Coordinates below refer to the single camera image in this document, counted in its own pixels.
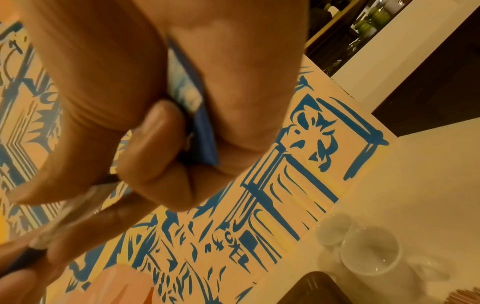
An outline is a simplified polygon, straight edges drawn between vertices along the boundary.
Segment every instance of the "wrinkled skin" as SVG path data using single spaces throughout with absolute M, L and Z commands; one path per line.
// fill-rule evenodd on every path
M 37 176 L 9 194 L 39 205 L 72 198 L 109 171 L 133 193 L 74 226 L 29 269 L 0 280 L 0 302 L 34 303 L 69 262 L 164 205 L 189 210 L 250 167 L 281 128 L 307 32 L 306 0 L 19 0 L 20 16 L 59 88 L 60 142 Z M 203 75 L 220 165 L 176 160 L 185 121 L 166 98 L 173 38 Z M 36 231 L 0 246 L 0 270 Z

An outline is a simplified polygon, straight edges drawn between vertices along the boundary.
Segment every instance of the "white table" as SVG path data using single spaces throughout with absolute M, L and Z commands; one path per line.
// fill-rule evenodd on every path
M 385 160 L 328 212 L 395 233 L 408 251 L 445 261 L 448 282 L 426 285 L 419 303 L 441 304 L 480 286 L 480 119 L 401 137 Z M 305 274 L 331 273 L 354 303 L 391 303 L 374 294 L 315 240 L 312 229 L 244 299 L 277 303 Z

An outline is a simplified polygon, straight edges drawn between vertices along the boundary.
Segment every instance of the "painted mural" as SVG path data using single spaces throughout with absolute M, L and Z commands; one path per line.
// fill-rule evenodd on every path
M 0 94 L 0 241 L 6 241 L 59 212 L 58 204 L 15 206 L 5 196 L 37 173 L 62 136 L 61 97 L 19 22 L 0 24 Z M 262 159 L 190 212 L 160 207 L 78 258 L 42 302 L 241 302 L 395 139 L 305 57 L 283 129 Z M 129 191 L 120 184 L 104 207 Z

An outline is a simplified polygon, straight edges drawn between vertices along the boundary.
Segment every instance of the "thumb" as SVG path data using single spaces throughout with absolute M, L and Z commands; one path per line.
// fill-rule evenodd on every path
M 125 133 L 109 130 L 78 113 L 64 109 L 58 146 L 31 181 L 8 193 L 11 203 L 41 205 L 70 199 L 110 172 Z

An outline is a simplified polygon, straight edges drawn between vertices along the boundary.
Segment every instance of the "blue card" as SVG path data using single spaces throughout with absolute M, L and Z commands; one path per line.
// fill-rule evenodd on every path
M 215 134 L 205 106 L 205 86 L 195 66 L 178 45 L 168 40 L 168 94 L 187 113 L 191 134 L 183 161 L 219 164 Z

